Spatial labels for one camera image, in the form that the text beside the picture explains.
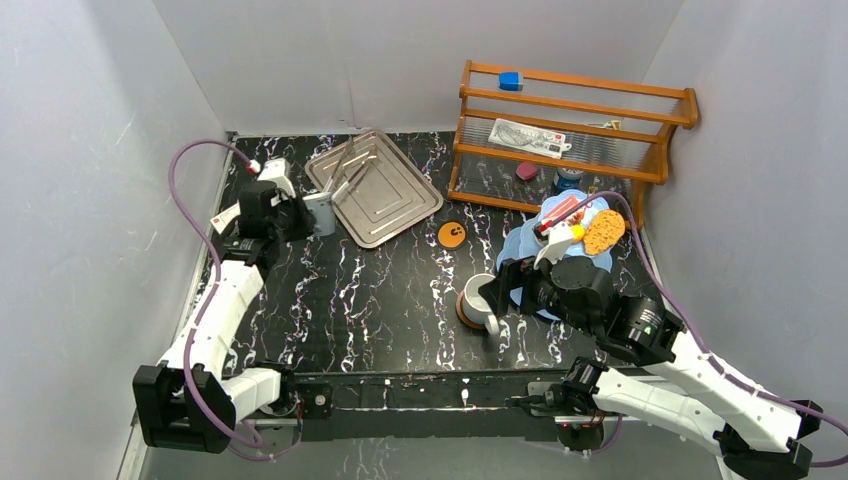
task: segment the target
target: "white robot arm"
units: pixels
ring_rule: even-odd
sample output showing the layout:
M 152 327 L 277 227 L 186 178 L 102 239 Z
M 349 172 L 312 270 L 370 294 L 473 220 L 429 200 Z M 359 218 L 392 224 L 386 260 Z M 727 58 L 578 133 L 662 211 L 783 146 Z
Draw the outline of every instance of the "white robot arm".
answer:
M 509 293 L 521 287 L 522 312 L 544 309 L 554 313 L 594 337 L 612 357 L 668 380 L 686 395 L 640 383 L 603 364 L 578 358 L 562 385 L 552 384 L 544 396 L 531 394 L 516 404 L 531 410 L 536 405 L 535 414 L 560 408 L 569 414 L 602 410 L 630 415 L 697 442 L 745 478 L 804 478 L 812 465 L 812 453 L 798 440 L 819 428 L 819 416 L 758 395 L 764 392 L 762 387 L 713 353 L 702 353 L 680 318 L 650 299 L 619 295 L 610 274 L 596 268 L 589 258 L 562 258 L 582 234 L 561 221 L 570 214 L 537 226 L 536 236 L 543 243 L 539 254 L 507 259 L 494 280 L 481 286 L 478 293 L 500 317 L 510 304 Z M 711 362 L 717 362 L 723 372 Z M 729 375 L 754 385 L 754 393 L 731 383 L 726 378 Z M 795 403 L 822 413 L 812 401 Z
M 285 160 L 267 162 L 259 179 L 240 193 L 238 204 L 212 220 L 222 237 L 216 249 L 222 262 L 217 286 L 208 285 L 198 302 L 206 309 L 195 309 L 157 364 L 139 367 L 133 379 L 148 445 L 219 453 L 230 438 L 210 417 L 232 431 L 259 408 L 276 404 L 288 409 L 295 402 L 285 381 L 291 374 L 286 366 L 260 363 L 232 378 L 223 374 L 236 330 L 276 263 L 279 242 L 332 233 L 335 226 L 329 198 L 300 198 L 287 174 Z M 198 315 L 203 315 L 200 323 Z M 205 405 L 186 388 L 192 387 L 184 371 L 186 356 Z

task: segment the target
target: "white label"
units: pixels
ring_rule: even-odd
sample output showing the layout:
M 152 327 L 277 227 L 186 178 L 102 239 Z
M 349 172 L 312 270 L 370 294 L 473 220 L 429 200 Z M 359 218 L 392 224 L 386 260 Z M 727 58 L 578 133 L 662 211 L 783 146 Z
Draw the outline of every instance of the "white label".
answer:
M 212 217 L 212 227 L 216 232 L 220 235 L 224 233 L 224 229 L 227 228 L 227 225 L 233 221 L 234 218 L 238 217 L 241 214 L 241 209 L 238 206 L 238 203 L 233 205 L 232 207 L 224 210 L 218 215 Z
M 492 133 L 489 134 L 489 141 L 497 145 L 551 158 L 562 158 L 563 152 L 571 149 L 571 144 L 565 141 L 564 133 L 511 122 L 502 118 L 495 120 Z

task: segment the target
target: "white wall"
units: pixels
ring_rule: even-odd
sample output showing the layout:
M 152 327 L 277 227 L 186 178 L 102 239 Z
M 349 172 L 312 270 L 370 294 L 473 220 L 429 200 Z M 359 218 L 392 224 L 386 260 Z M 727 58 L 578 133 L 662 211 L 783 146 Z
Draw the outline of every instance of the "white wall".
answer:
M 224 128 L 453 130 L 465 60 L 642 79 L 682 0 L 154 0 Z
M 224 131 L 149 0 L 5 2 L 0 65 L 0 477 L 114 478 L 199 248 L 167 165 Z M 224 154 L 190 158 L 203 215 Z
M 663 278 L 714 350 L 848 421 L 848 3 L 687 0 L 645 82 L 694 87 L 648 202 Z M 848 453 L 823 427 L 816 460 Z M 846 478 L 848 467 L 809 478 Z

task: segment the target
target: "metal tray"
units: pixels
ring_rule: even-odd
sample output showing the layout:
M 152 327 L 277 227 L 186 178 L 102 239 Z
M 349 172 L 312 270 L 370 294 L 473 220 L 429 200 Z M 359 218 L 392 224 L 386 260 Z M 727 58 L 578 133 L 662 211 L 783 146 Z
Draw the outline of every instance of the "metal tray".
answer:
M 342 165 L 344 179 L 350 180 L 372 148 L 377 158 L 333 209 L 360 247 L 375 248 L 442 208 L 439 191 L 385 133 L 359 135 L 353 146 L 354 154 Z M 318 189 L 324 188 L 343 151 L 341 144 L 306 162 L 306 175 Z

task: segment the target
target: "orange coaster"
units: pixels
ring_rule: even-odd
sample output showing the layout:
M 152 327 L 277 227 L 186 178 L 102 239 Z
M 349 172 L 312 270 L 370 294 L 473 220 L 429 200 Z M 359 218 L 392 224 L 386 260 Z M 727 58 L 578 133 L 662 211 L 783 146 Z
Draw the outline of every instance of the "orange coaster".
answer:
M 465 244 L 467 238 L 468 233 L 465 230 L 465 225 L 456 220 L 443 223 L 436 232 L 436 240 L 445 250 L 456 250 Z

